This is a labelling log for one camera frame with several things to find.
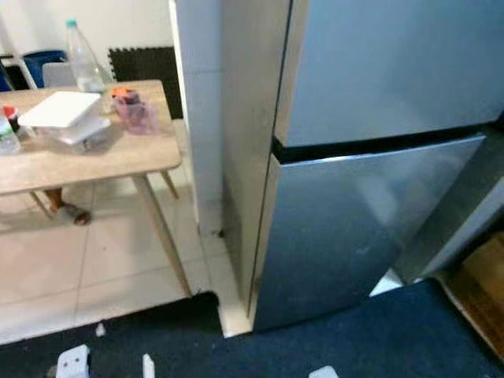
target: plastic bottle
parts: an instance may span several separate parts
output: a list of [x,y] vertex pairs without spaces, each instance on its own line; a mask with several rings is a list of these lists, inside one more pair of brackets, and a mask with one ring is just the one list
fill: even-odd
[[105,84],[95,55],[77,27],[75,20],[67,20],[68,55],[77,87],[82,92],[103,93]]
[[0,115],[0,154],[15,154],[20,148],[21,145],[10,127],[9,120]]

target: dark blue carpet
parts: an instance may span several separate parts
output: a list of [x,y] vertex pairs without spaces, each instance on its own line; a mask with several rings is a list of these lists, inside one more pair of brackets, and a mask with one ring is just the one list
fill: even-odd
[[332,365],[340,378],[504,377],[497,358],[432,281],[371,298],[315,321],[223,339],[212,294],[95,325],[0,346],[0,377],[42,377],[65,349],[86,343],[92,377],[288,377]]

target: refrigerator door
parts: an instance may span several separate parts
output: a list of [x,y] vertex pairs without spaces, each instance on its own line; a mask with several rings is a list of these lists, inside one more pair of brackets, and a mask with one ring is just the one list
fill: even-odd
[[254,329],[366,298],[483,138],[288,165],[272,157],[251,298]]
[[494,120],[503,17],[495,0],[294,0],[276,137],[310,146]]

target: stainless steel refrigerator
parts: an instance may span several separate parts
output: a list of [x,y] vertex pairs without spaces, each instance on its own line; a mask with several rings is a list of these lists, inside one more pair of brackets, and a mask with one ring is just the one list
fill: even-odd
[[221,6],[224,237],[254,329],[357,303],[504,109],[504,2]]

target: slipper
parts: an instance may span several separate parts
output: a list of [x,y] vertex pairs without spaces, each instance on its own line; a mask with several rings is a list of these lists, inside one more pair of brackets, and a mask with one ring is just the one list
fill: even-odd
[[[88,214],[89,217],[87,221],[82,224],[77,224],[77,218]],[[56,211],[56,215],[63,221],[68,221],[74,223],[76,226],[87,226],[91,222],[91,215],[89,211],[81,209],[80,207],[74,205],[64,205]]]

